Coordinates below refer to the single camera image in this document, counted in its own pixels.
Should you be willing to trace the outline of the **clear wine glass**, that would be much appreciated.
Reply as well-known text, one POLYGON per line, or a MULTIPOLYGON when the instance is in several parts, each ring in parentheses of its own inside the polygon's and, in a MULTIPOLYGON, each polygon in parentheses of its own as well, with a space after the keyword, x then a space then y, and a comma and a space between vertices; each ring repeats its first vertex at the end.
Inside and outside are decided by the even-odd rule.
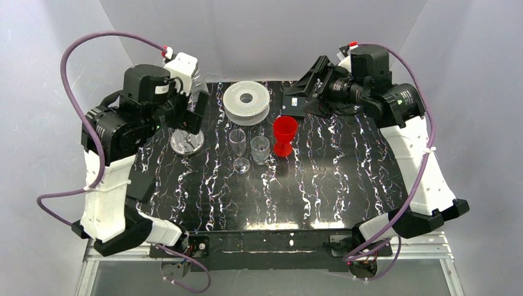
POLYGON ((192 74, 192 84, 191 84, 191 90, 190 90, 190 101, 197 102, 199 98, 199 94, 204 91, 208 93, 208 87, 206 80, 204 76, 200 72, 200 67, 196 66, 193 74, 192 74))
POLYGON ((270 142, 268 138, 255 136, 251 139, 250 146, 254 163, 257 165, 264 164, 270 155, 270 142))

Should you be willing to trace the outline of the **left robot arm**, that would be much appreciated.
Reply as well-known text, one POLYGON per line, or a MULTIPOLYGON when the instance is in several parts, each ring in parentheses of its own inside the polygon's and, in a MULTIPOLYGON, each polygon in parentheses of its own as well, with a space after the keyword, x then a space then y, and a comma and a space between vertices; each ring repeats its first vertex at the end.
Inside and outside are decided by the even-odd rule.
POLYGON ((186 231, 129 207, 126 200, 150 197, 154 179, 131 168, 138 150, 164 126, 199 132, 208 93, 189 110, 192 70, 140 64, 127 69, 121 90, 86 114, 81 143, 86 162, 86 198, 80 220, 71 226, 95 249, 110 256, 142 243, 175 246, 186 231))

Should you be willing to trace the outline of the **red wine glass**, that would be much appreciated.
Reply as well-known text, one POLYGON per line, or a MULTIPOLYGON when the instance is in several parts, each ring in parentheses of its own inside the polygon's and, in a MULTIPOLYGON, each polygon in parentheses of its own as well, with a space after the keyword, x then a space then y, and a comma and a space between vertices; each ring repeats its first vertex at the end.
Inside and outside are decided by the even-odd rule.
POLYGON ((287 157, 292 152, 291 141, 298 129, 297 121, 289 116, 280 116, 273 123, 273 133, 276 143, 273 151, 278 157, 287 157))

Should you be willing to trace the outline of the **clear champagne flute glass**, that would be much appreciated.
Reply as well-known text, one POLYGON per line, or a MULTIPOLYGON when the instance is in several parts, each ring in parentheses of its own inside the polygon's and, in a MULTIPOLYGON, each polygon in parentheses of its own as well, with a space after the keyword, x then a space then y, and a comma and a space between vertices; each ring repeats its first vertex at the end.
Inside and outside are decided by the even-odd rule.
POLYGON ((248 172, 250 169, 250 162, 247 158, 243 157, 243 154, 247 148, 247 137, 242 129, 234 129, 229 133, 229 143, 235 155, 233 162, 234 170, 243 174, 248 172))

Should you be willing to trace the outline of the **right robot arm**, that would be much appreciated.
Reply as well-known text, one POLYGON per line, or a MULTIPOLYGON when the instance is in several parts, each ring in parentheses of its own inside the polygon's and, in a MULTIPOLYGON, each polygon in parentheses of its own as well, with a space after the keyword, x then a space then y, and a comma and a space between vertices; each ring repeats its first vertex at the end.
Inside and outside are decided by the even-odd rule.
POLYGON ((385 137, 410 190, 400 208, 354 226, 353 245, 417 237, 466 214, 468 201, 455 196, 440 170, 435 128, 417 83, 392 81, 393 52, 377 44, 351 43, 341 53, 338 64, 318 57, 285 95, 305 98, 304 112, 322 118, 341 115, 348 105, 359 106, 385 137))

